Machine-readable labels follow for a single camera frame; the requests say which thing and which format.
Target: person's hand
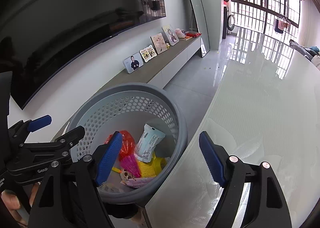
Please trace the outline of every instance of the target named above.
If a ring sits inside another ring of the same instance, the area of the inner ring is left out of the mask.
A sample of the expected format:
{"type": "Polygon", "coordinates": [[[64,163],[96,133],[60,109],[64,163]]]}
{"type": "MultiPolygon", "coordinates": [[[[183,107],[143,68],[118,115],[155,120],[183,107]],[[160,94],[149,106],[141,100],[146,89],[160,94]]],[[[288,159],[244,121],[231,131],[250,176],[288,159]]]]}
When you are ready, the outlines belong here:
{"type": "MultiPolygon", "coordinates": [[[[35,200],[39,186],[40,186],[39,183],[35,183],[33,185],[33,188],[31,190],[30,200],[29,200],[30,206],[32,206],[33,201],[35,200]]],[[[1,199],[4,202],[5,206],[7,207],[7,209],[9,210],[9,212],[11,213],[11,215],[13,216],[13,218],[20,224],[26,225],[27,223],[25,222],[25,220],[23,220],[22,217],[17,212],[17,210],[21,208],[18,198],[15,195],[12,195],[10,193],[2,192],[1,199]]]]}

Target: perforated basket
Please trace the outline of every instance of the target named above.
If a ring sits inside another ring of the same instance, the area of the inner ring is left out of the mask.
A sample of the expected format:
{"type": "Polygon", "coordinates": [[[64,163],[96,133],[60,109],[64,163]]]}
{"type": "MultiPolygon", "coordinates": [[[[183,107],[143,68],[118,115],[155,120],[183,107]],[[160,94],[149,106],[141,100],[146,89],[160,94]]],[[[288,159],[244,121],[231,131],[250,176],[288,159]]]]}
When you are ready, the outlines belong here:
{"type": "MultiPolygon", "coordinates": [[[[67,131],[77,126],[83,126],[86,131],[79,144],[70,150],[74,162],[93,154],[114,131],[127,130],[138,143],[146,123],[166,134],[155,152],[157,157],[170,157],[170,161],[154,180],[139,189],[120,184],[120,175],[112,171],[98,188],[104,202],[140,205],[148,202],[187,146],[185,119],[164,90],[141,83],[119,85],[96,94],[71,119],[67,131]]],[[[118,161],[115,167],[120,168],[118,161]]]]}

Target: white package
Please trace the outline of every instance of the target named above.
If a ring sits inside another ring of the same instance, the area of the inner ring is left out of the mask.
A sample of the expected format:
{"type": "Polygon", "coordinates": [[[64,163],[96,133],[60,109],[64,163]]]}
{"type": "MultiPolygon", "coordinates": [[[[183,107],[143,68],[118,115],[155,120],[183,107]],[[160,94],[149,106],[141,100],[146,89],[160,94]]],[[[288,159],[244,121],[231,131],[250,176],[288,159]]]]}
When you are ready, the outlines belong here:
{"type": "Polygon", "coordinates": [[[148,124],[144,126],[144,132],[134,149],[134,156],[142,162],[150,162],[155,146],[163,140],[165,134],[148,124]]]}

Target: framed photo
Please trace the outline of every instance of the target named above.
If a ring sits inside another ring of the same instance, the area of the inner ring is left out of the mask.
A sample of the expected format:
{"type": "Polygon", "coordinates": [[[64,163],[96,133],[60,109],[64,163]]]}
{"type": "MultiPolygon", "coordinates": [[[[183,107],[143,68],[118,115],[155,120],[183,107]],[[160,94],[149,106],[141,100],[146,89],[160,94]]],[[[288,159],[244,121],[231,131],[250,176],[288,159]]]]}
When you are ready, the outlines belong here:
{"type": "Polygon", "coordinates": [[[153,49],[152,45],[140,50],[139,52],[145,62],[148,62],[151,58],[157,56],[157,53],[153,49]]]}
{"type": "Polygon", "coordinates": [[[143,66],[143,61],[140,53],[136,53],[133,56],[124,59],[123,63],[129,74],[143,66]]]}
{"type": "Polygon", "coordinates": [[[163,29],[165,35],[167,36],[170,45],[175,45],[179,42],[179,38],[177,37],[177,34],[173,30],[171,25],[163,26],[162,29],[163,29]]]}
{"type": "Polygon", "coordinates": [[[164,38],[161,33],[152,36],[151,40],[152,40],[153,45],[156,48],[158,55],[161,54],[162,52],[168,50],[167,46],[165,44],[164,38]]]}

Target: blue clamp handle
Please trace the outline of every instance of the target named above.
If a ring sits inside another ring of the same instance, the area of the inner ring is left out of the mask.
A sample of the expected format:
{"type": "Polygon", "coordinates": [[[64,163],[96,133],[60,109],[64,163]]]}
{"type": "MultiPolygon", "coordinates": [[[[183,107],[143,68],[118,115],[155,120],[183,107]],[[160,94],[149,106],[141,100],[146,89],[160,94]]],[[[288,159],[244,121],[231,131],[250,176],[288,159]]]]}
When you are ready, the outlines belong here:
{"type": "Polygon", "coordinates": [[[203,131],[199,136],[199,146],[213,180],[221,187],[226,187],[229,179],[226,160],[229,155],[222,146],[213,143],[206,131],[203,131]]]}
{"type": "Polygon", "coordinates": [[[107,149],[105,150],[97,166],[97,176],[95,181],[98,186],[102,185],[102,183],[105,182],[110,175],[112,167],[116,162],[122,147],[122,134],[120,132],[115,133],[109,140],[108,144],[100,146],[105,146],[107,149]]]}
{"type": "Polygon", "coordinates": [[[42,129],[43,127],[46,127],[50,125],[52,122],[52,118],[50,115],[43,116],[41,118],[38,118],[36,120],[33,120],[29,123],[29,126],[27,130],[29,132],[35,132],[37,130],[42,129]]]}

